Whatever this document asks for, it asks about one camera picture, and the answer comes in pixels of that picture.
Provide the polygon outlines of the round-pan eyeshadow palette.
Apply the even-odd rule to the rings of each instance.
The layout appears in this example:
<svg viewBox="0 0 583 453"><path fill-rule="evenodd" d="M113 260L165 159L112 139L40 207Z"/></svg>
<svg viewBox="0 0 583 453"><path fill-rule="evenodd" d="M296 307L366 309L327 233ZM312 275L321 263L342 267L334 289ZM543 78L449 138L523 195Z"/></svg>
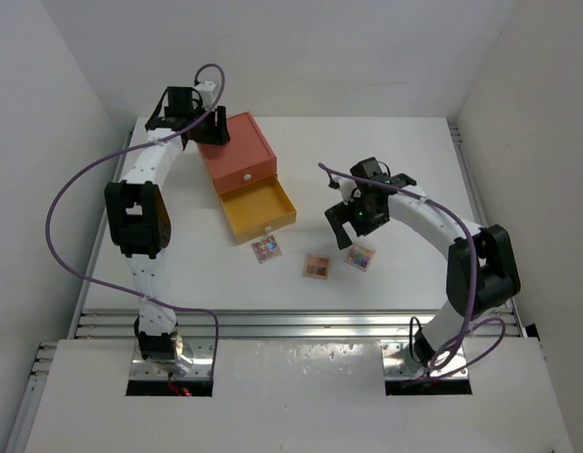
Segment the round-pan eyeshadow palette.
<svg viewBox="0 0 583 453"><path fill-rule="evenodd" d="M251 246L259 264L282 255L281 249L273 235L254 241L251 243Z"/></svg>

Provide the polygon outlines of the orange drawer box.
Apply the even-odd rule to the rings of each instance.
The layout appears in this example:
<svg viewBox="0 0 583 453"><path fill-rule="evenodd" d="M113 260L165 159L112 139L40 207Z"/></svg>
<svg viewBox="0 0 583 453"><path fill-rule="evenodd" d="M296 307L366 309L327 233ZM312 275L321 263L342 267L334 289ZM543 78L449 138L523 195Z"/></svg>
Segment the orange drawer box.
<svg viewBox="0 0 583 453"><path fill-rule="evenodd" d="M276 156L250 111L226 121L230 141L198 144L216 193L228 193L277 172Z"/></svg>

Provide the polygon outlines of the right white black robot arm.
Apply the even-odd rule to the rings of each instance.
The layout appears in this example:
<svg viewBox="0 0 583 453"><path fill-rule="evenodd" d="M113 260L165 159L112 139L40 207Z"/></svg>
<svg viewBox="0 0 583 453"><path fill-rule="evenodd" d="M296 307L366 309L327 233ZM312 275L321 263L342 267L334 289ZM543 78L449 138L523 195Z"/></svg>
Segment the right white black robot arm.
<svg viewBox="0 0 583 453"><path fill-rule="evenodd" d="M328 186L341 202L325 211L339 249L352 246L345 230L364 237L395 220L430 243L446 260L446 300L409 340L410 359L427 371L438 370L457 354L479 317L521 290L508 232L501 226L467 221L431 198L412 177L393 175L383 162L368 158L349 173L330 168Z"/></svg>

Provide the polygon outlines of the yellow drawer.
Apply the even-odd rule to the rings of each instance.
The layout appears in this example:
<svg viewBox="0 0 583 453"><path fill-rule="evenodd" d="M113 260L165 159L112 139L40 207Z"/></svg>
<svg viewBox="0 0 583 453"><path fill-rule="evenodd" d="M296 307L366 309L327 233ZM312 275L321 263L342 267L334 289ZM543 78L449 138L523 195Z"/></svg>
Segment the yellow drawer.
<svg viewBox="0 0 583 453"><path fill-rule="evenodd" d="M236 243L246 243L293 224L297 211L278 176L267 176L219 195Z"/></svg>

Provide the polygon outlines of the aluminium rail frame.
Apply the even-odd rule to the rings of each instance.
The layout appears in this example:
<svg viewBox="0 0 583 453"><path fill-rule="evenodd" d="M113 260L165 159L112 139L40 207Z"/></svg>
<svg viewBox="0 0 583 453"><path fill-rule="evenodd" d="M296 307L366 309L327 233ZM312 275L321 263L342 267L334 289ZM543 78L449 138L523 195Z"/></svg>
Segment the aluminium rail frame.
<svg viewBox="0 0 583 453"><path fill-rule="evenodd" d="M283 250L283 261L281 266L276 267L277 277L276 283L281 284L281 291L287 292L289 288L299 282L298 278L288 281L287 277L280 277L281 272L291 272L296 269L296 265L304 263L298 261L303 258L305 254L315 253L317 255L334 256L331 246L335 244L333 233L327 233L323 225L325 225L325 217L322 211L325 210L324 195L319 195L321 198L317 200L316 195L302 194L300 189L306 189L302 182L308 180L308 176L314 177L320 170L314 170L316 160L333 160L330 156L331 152L335 151L341 145L332 144L332 146L325 149L324 145L319 144L317 151L324 148L324 157L313 158L298 158L308 159L310 161L298 162L288 156L292 151L295 153L296 148L298 156L305 156L306 153L312 153L308 148L300 149L302 146L298 144L296 136L293 134L298 130L306 131L308 133L308 123L315 122L316 129L311 129L316 138L311 139L316 141L317 138L321 140L325 135L332 134L333 138L338 137L342 133L342 129L350 123L354 123L352 118L350 120L342 118L317 118L317 117L261 117L258 118L258 125L261 127L263 133L267 136L271 146L276 147L275 153L278 155L279 161L279 179L283 180L283 188L287 189L288 196L291 197L292 203L299 212L296 223L292 226L286 226L279 229L274 235L279 239L280 243L285 245ZM359 126L368 126L367 132L370 139L381 139L380 144L370 144L366 146L367 151L373 151L371 154L384 156L387 163L395 163L394 165L401 165L405 169L410 169L410 173L415 173L415 168L424 170L423 177L420 179L424 182L426 179L432 177L434 182L428 182L430 186L442 190L442 194L449 195L452 198L453 206L461 205L466 208L468 200L470 202L470 214L468 217L474 217L476 222L487 224L484 211L480 206L479 195L472 181L472 175L468 168L467 159L463 149L463 140L456 122L448 123L440 118L383 118L377 119L356 119ZM235 241L230 236L230 227L225 225L225 215L220 208L220 202L217 206L217 197L213 194L211 179L206 176L203 169L203 164L198 162L198 152L192 148L192 151L184 154L178 160L176 167L172 170L170 179L168 179L167 186L167 200L166 204L173 220L178 219L180 224L175 227L177 235L182 234L181 231L186 232L186 228L197 228L197 234L192 231L189 244L185 243L184 250L176 250L178 245L171 246L175 252L171 256L166 257L166 265L170 266L168 269L175 267L175 270L183 271L185 281L187 283L186 275L191 271L196 274L190 276L190 283L197 283L195 280L203 278L206 273L199 272L196 266L187 265L183 262L181 257L186 257L184 253L191 254L195 257L194 252L190 252L189 246L202 246L199 236L208 235L211 228L215 236L210 237L210 242L206 243L207 247L213 247L217 252L222 253L223 256L231 260L231 264L241 266L240 263L248 259L247 250L249 245L235 245ZM114 284L128 287L132 283L129 282L130 275L123 264L122 259L116 260L116 255L119 255L119 249L114 248L108 238L107 214L102 212L102 218L99 226L96 229L93 241L93 248L87 269L85 272L96 276L97 279L105 279ZM318 291L315 293L312 290L318 289L317 286L311 286L305 283L297 283L298 291L301 290L303 294L300 299L305 297L305 300L294 302L293 298L289 298L291 294L285 294L286 298L280 302L275 301L275 296L272 292L275 291L275 286L268 286L268 291L265 290L266 295L247 295L247 291L243 289L239 292L238 298L228 299L233 295L225 292L229 286L223 287L223 290L215 293L215 295L208 299L208 302L214 303L212 310L217 312L220 323L221 341L225 339L374 339L393 336L406 336L408 331L406 326L409 322L410 315L416 315L421 322L425 324L434 312L437 310L435 302L438 300L439 288L442 279L442 263L441 259L434 257L434 249L425 244L424 240L420 240L416 235L413 235L409 230L396 223L396 226L387 229L390 234L389 239L386 239L386 247L379 247L375 255L377 266L374 268L379 272L380 268L384 272L384 277L393 277L398 273L399 280L394 282L388 281L382 289L384 295L369 296L374 300L354 304L354 302L346 297L350 291L345 289L341 295L328 296L329 298L320 304L320 301L314 299L315 294L321 294ZM391 260L379 260L379 256L383 253L384 258L392 254L395 258L400 258L401 255L407 262L402 262L409 265L409 258L418 259L411 261L411 269L415 268L417 264L417 277L432 277L432 287L411 286L412 283L408 281L410 271L401 266L395 267L396 271L392 270L394 264ZM83 340L122 340L124 338L132 338L132 322L134 318L133 310L134 302L130 294L125 295L122 292L112 290L110 288L96 285L90 282L83 282L78 298L76 300L73 320L70 323L66 339L71 340L78 338ZM52 360L57 350L57 342L41 342L38 348L38 353L34 358L29 382L25 389L25 394L17 413L16 420L8 438L8 444L5 452L24 452L33 419L36 415L40 405L41 395L45 387L45 381L48 379Z"/></svg>

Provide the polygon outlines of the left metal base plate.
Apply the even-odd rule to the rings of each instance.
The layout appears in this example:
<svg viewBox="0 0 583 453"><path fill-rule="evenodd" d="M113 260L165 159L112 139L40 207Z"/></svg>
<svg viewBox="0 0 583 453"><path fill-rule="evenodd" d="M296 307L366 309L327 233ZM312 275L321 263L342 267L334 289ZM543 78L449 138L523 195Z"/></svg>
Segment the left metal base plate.
<svg viewBox="0 0 583 453"><path fill-rule="evenodd" d="M204 341L184 341L182 355L175 361L146 361L136 345L129 368L129 379L165 382L173 380L203 381L211 378L214 345Z"/></svg>

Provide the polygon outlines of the brown quad eyeshadow palette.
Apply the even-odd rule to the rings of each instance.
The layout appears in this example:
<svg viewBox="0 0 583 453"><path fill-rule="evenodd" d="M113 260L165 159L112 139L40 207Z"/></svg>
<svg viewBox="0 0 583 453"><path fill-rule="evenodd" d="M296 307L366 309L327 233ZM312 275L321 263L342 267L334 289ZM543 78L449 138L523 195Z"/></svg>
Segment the brown quad eyeshadow palette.
<svg viewBox="0 0 583 453"><path fill-rule="evenodd" d="M329 256L307 254L303 268L303 276L327 280L330 264L331 259Z"/></svg>

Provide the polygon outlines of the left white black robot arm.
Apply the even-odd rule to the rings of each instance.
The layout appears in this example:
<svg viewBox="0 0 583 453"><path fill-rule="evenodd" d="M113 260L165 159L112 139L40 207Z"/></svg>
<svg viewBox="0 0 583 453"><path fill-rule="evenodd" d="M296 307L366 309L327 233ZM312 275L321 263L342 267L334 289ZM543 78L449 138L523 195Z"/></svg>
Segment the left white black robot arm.
<svg viewBox="0 0 583 453"><path fill-rule="evenodd" d="M170 377L189 372L192 351L184 345L174 310L156 301L172 237L161 188L188 142L229 142L225 107L215 103L219 92L213 81L167 88L145 123L147 146L132 168L104 190L111 240L125 256L140 294L134 331L142 358Z"/></svg>

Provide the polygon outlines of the colourful eyeshadow palette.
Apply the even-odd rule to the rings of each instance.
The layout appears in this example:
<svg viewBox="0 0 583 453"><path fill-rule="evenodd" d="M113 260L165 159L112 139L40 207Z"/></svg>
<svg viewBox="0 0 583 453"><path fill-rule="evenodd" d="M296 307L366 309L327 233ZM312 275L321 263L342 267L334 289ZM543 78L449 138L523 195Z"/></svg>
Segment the colourful eyeshadow palette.
<svg viewBox="0 0 583 453"><path fill-rule="evenodd" d="M344 262L366 272L375 257L375 250L362 243L353 243L344 258Z"/></svg>

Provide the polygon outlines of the white front cover panel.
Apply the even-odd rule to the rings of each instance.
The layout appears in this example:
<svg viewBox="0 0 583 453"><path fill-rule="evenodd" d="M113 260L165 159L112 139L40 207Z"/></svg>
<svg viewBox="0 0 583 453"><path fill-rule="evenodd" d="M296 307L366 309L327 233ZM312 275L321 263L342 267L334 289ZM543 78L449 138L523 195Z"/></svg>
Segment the white front cover panel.
<svg viewBox="0 0 583 453"><path fill-rule="evenodd" d="M539 344L507 339L467 395L389 396L380 347L224 341L210 397L129 396L134 344L58 344L30 452L569 452Z"/></svg>

